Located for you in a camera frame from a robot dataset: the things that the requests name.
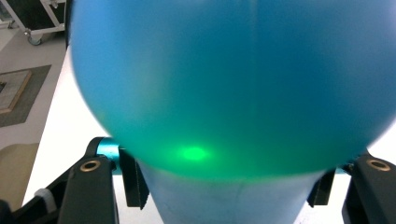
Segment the wheel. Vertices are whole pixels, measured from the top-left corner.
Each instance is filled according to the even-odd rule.
[[[41,38],[39,39],[33,39],[30,35],[27,37],[27,41],[33,46],[37,46],[41,44]]]

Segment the doormat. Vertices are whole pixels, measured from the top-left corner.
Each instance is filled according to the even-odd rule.
[[[8,101],[11,102],[11,106],[7,109],[3,108],[3,113],[0,113],[0,127],[24,123],[27,120],[30,109],[46,80],[50,67],[51,65],[45,65],[0,74],[0,82],[5,83],[0,96],[11,95],[9,97],[0,97],[0,100],[3,99],[6,102],[3,107],[7,106]],[[5,91],[7,85],[9,88],[13,86],[14,91]]]

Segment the blue balloon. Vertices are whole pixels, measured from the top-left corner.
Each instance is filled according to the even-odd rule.
[[[396,115],[396,1],[77,1],[84,98],[142,162],[206,179],[328,169]]]

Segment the white surface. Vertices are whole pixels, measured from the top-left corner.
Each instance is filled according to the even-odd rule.
[[[395,135],[396,124],[393,124],[381,140],[371,146],[371,153],[381,159],[396,163]],[[36,190],[45,188],[78,161],[84,154],[88,143],[96,136],[108,136],[108,134],[93,118],[81,98],[72,71],[69,49],[53,96],[24,202],[27,203]],[[341,208],[348,183],[348,175],[337,175],[334,179],[329,205],[316,206],[312,209],[306,204],[294,223],[343,223]],[[142,211],[137,208],[128,208],[125,205],[121,176],[114,176],[114,186],[121,224],[162,223],[150,197]]]

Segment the floor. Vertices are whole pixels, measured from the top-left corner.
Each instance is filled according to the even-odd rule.
[[[13,144],[39,143],[65,55],[63,33],[44,35],[32,46],[20,29],[0,29],[0,73],[51,64],[26,122],[0,128],[0,150]]]

